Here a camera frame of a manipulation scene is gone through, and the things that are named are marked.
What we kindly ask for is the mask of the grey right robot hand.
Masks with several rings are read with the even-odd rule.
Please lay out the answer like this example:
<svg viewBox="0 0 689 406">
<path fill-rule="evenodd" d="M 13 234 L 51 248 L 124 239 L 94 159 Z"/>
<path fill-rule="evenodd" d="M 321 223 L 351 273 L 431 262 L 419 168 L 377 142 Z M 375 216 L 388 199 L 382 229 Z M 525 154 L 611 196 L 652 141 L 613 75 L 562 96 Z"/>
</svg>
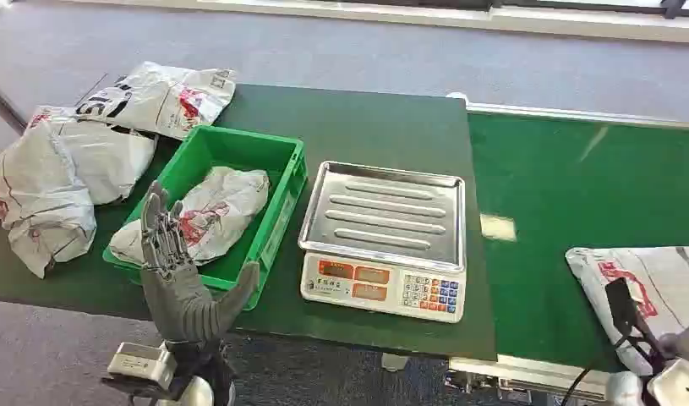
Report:
<svg viewBox="0 0 689 406">
<path fill-rule="evenodd" d="M 634 305 L 623 277 L 605 286 L 613 325 L 621 334 L 615 348 L 632 348 L 650 366 L 651 372 L 662 371 L 667 361 L 683 358 L 689 361 L 689 326 L 682 332 L 667 332 L 655 336 L 648 323 Z"/>
</svg>

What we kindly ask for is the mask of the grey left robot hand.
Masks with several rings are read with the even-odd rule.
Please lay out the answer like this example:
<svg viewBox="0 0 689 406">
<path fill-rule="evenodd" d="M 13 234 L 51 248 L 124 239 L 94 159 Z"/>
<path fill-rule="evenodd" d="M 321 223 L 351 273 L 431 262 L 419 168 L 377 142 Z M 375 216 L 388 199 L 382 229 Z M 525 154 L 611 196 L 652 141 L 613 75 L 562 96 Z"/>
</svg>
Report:
<svg viewBox="0 0 689 406">
<path fill-rule="evenodd" d="M 259 286 L 260 264 L 245 263 L 234 288 L 214 299 L 187 251 L 180 200 L 167 208 L 168 192 L 153 182 L 140 216 L 143 264 L 140 280 L 152 320 L 171 342 L 223 338 Z"/>
</svg>

